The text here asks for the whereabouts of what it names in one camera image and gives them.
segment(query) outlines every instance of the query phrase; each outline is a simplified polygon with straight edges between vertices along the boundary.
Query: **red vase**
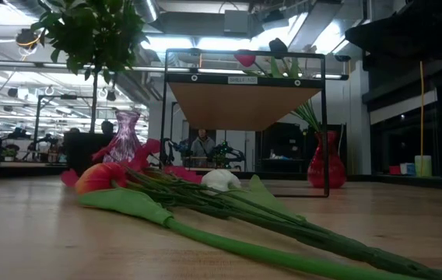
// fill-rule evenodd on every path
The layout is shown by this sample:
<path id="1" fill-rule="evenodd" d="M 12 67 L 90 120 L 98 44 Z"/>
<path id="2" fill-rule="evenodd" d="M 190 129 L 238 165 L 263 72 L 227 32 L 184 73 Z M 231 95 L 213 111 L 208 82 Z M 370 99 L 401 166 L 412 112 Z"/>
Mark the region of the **red vase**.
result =
<path id="1" fill-rule="evenodd" d="M 324 160 L 323 143 L 321 133 L 314 133 L 318 140 L 316 152 L 307 168 L 307 180 L 313 187 L 324 187 Z M 346 169 L 339 158 L 335 141 L 337 140 L 337 131 L 328 132 L 328 177 L 330 188 L 339 188 L 346 182 Z"/>

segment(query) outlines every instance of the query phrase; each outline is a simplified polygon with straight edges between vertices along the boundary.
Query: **wooden table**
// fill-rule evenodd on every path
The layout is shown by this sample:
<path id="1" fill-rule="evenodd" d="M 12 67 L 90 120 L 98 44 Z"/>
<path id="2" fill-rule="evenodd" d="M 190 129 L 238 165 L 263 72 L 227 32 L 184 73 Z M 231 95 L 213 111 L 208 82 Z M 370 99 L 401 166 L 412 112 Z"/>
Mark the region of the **wooden table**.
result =
<path id="1" fill-rule="evenodd" d="M 302 182 L 271 181 L 291 191 Z M 320 226 L 442 268 L 442 191 L 347 183 L 328 199 L 282 198 Z M 247 223 L 186 209 L 178 220 L 267 247 L 351 262 Z M 0 279 L 318 279 L 178 236 L 150 222 L 81 208 L 56 177 L 0 180 Z"/>

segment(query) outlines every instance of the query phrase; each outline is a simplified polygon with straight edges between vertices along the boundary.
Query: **calla lily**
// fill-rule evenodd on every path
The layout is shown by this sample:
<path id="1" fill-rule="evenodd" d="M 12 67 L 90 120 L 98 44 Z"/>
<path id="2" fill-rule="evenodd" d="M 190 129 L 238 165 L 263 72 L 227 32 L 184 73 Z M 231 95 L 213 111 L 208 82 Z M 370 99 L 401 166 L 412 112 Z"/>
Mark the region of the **calla lily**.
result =
<path id="1" fill-rule="evenodd" d="M 228 170 L 213 170 L 204 175 L 202 184 L 214 188 L 218 191 L 228 191 L 230 188 L 242 188 L 240 180 Z M 206 191 L 207 194 L 214 195 L 212 191 Z"/>
<path id="2" fill-rule="evenodd" d="M 119 163 L 98 163 L 87 169 L 75 183 L 77 194 L 112 188 L 111 181 L 126 187 L 126 170 Z"/>

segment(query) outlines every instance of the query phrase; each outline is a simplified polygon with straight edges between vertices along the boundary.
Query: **wooden panel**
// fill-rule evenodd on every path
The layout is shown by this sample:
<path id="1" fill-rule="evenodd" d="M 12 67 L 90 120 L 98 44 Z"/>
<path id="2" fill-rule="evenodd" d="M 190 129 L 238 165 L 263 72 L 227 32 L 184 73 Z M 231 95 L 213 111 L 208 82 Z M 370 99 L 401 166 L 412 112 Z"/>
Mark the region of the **wooden panel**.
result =
<path id="1" fill-rule="evenodd" d="M 193 128 L 263 131 L 320 89 L 170 82 Z"/>
<path id="2" fill-rule="evenodd" d="M 292 192 L 301 181 L 266 180 Z M 442 269 L 442 191 L 346 183 L 326 199 L 280 198 L 292 211 L 373 247 Z M 365 265 L 236 219 L 187 209 L 189 226 L 229 238 L 337 262 Z M 82 208 L 57 177 L 0 180 L 0 279 L 322 279 L 238 257 L 130 216 Z"/>

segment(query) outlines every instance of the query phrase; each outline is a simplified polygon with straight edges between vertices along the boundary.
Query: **yellow cable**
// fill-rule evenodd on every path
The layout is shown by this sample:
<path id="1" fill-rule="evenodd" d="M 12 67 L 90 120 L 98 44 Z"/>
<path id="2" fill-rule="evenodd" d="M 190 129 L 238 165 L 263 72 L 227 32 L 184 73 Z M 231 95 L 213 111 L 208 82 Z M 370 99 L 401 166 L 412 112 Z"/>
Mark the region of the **yellow cable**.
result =
<path id="1" fill-rule="evenodd" d="M 420 81 L 422 83 L 422 106 L 420 116 L 420 176 L 423 176 L 423 120 L 425 112 L 423 107 L 425 106 L 424 93 L 425 93 L 425 81 L 423 80 L 423 61 L 420 62 Z"/>

